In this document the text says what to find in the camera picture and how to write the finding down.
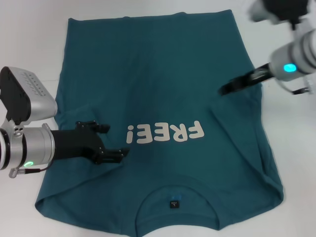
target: blue led light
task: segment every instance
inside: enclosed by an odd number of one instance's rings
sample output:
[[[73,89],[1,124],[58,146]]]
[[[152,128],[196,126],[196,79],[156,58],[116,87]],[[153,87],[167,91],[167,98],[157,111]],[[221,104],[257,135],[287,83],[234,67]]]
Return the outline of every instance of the blue led light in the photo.
[[[297,70],[296,65],[293,63],[285,64],[283,68],[287,73],[293,73]]]

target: white surface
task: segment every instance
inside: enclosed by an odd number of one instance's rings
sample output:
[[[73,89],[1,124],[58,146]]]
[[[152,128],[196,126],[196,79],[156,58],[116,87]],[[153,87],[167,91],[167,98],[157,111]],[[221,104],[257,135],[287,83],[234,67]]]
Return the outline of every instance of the white surface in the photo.
[[[216,12],[232,9],[255,66],[290,41],[287,25],[251,23],[252,0],[1,0],[0,68],[15,66],[36,73],[56,95],[67,20]],[[316,8],[310,16],[316,22]],[[288,83],[293,89],[300,81]],[[316,98],[291,96],[274,81],[264,84],[263,123],[285,188],[282,205],[220,232],[172,226],[148,237],[313,237],[316,236]],[[1,120],[5,109],[0,107]],[[56,125],[49,121],[52,128]],[[112,237],[42,217],[34,208],[43,174],[8,177],[0,172],[0,235],[10,237]]]

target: green led light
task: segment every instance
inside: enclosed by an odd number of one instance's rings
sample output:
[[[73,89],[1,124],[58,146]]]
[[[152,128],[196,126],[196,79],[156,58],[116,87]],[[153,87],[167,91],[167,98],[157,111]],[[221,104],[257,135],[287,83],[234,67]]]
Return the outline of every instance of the green led light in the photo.
[[[26,162],[26,163],[24,164],[24,167],[29,167],[29,166],[32,166],[33,164],[34,164],[34,162],[29,161],[29,162]]]

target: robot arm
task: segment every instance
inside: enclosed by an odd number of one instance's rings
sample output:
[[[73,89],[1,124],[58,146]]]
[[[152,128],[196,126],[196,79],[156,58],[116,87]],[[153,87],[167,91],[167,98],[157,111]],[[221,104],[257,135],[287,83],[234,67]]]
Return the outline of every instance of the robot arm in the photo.
[[[219,89],[221,95],[236,92],[270,78],[277,81],[291,81],[316,72],[316,30],[307,19],[308,0],[258,0],[251,7],[250,18],[255,21],[270,20],[273,24],[288,21],[294,41],[276,51],[270,63],[243,76],[237,77]],[[311,92],[311,85],[291,91],[293,94]]]
[[[107,133],[109,125],[96,121],[76,123],[74,130],[51,131],[24,127],[32,121],[56,115],[57,104],[32,72],[4,67],[0,72],[0,99],[7,109],[0,128],[0,169],[11,168],[9,176],[46,169],[21,169],[48,164],[57,159],[85,157],[95,164],[120,163],[129,149],[108,150],[97,133]]]

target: t-shirt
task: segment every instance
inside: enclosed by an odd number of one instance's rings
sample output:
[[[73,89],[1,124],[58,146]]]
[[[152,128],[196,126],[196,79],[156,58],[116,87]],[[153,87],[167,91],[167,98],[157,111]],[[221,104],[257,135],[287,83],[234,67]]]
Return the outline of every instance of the t-shirt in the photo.
[[[59,129],[109,124],[119,164],[57,160],[36,202],[44,216],[143,236],[170,225],[220,230],[271,210],[283,188],[261,122],[261,86],[221,97],[252,70],[230,10],[69,19]]]

